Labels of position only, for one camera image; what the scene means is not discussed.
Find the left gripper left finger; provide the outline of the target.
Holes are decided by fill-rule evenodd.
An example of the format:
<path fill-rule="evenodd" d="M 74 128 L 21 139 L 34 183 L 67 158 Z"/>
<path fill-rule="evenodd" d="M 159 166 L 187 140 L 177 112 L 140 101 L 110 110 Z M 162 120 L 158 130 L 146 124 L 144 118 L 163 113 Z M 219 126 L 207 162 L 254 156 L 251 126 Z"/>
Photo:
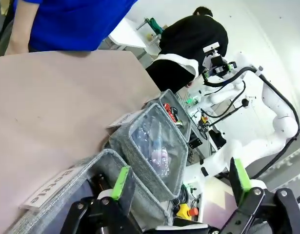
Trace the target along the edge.
<path fill-rule="evenodd" d="M 62 234 L 140 234 L 129 218 L 136 188 L 130 166 L 122 167 L 110 196 L 86 197 L 74 202 L 67 214 Z"/>

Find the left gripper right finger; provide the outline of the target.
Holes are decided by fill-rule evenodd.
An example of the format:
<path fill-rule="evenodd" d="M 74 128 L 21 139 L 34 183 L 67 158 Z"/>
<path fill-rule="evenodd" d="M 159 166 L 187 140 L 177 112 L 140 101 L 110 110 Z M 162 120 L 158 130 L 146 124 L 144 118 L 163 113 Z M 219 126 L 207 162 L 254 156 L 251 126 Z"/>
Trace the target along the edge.
<path fill-rule="evenodd" d="M 240 159 L 230 160 L 229 181 L 237 209 L 221 234 L 246 234 L 254 224 L 266 222 L 274 234 L 300 234 L 300 209 L 289 188 L 274 193 L 255 187 Z"/>

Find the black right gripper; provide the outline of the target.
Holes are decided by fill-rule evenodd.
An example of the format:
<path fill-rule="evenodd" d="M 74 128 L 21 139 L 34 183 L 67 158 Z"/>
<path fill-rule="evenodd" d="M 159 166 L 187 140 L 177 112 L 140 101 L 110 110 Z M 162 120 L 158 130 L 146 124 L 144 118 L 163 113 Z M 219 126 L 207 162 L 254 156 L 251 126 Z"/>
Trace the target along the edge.
<path fill-rule="evenodd" d="M 235 61 L 227 63 L 220 54 L 210 54 L 208 58 L 210 59 L 210 67 L 202 72 L 204 80 L 208 80 L 212 76 L 225 76 L 237 68 Z"/>

